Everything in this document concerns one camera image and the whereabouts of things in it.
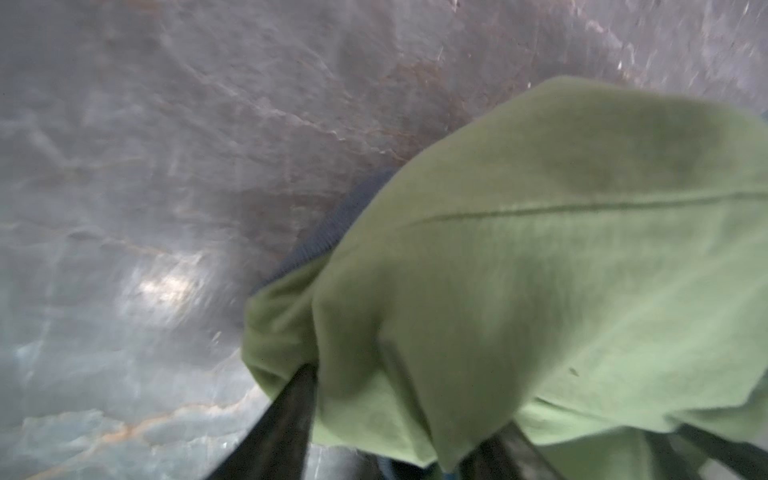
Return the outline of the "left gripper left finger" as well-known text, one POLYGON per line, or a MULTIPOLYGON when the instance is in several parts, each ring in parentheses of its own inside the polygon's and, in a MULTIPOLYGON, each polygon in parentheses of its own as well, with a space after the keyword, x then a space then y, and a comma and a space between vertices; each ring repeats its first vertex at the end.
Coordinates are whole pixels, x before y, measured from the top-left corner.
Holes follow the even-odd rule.
POLYGON ((316 368, 304 365, 208 480, 303 477, 316 405, 316 368))

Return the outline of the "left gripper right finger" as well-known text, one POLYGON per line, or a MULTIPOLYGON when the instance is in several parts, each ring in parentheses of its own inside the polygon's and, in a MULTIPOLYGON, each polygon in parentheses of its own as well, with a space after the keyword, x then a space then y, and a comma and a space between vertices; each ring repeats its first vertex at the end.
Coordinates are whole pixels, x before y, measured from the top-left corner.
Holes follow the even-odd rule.
POLYGON ((469 480, 564 480, 515 422, 468 454, 459 464, 458 477, 469 480))

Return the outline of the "green tank top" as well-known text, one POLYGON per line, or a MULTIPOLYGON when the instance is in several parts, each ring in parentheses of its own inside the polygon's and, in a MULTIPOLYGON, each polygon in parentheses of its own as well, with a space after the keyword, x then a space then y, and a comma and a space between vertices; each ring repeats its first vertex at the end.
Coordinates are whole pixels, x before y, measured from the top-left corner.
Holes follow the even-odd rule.
POLYGON ((658 479, 646 432, 767 422, 767 124, 559 77, 362 184, 250 299, 313 438, 454 469, 516 423, 568 479, 658 479))

